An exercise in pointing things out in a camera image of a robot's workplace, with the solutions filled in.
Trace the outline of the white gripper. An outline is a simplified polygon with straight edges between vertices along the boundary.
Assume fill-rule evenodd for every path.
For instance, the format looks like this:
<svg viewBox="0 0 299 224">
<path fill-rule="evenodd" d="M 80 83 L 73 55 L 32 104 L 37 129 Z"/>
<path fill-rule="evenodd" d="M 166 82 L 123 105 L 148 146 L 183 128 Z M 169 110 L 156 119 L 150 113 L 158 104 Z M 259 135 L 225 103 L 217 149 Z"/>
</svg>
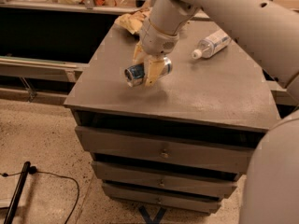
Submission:
<svg viewBox="0 0 299 224">
<path fill-rule="evenodd" d="M 140 43 L 135 45 L 133 55 L 133 65 L 144 62 L 147 68 L 145 86 L 151 87 L 158 80 L 164 69 L 164 57 L 158 56 L 169 54 L 173 51 L 178 42 L 179 35 L 167 35 L 157 30 L 150 22 L 145 19 L 139 32 Z"/>
</svg>

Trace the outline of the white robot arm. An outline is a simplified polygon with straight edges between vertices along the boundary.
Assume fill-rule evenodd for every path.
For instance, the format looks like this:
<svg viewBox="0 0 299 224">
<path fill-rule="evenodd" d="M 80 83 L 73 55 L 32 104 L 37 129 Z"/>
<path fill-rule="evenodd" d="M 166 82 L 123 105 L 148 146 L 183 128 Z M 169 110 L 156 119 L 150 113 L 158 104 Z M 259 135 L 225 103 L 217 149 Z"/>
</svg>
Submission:
<svg viewBox="0 0 299 224">
<path fill-rule="evenodd" d="M 203 10 L 280 87 L 299 100 L 299 15 L 269 0 L 156 0 L 140 31 L 134 63 L 149 60 L 148 83 L 162 70 L 181 27 Z M 299 113 L 260 141 L 247 171 L 239 224 L 299 224 Z"/>
</svg>

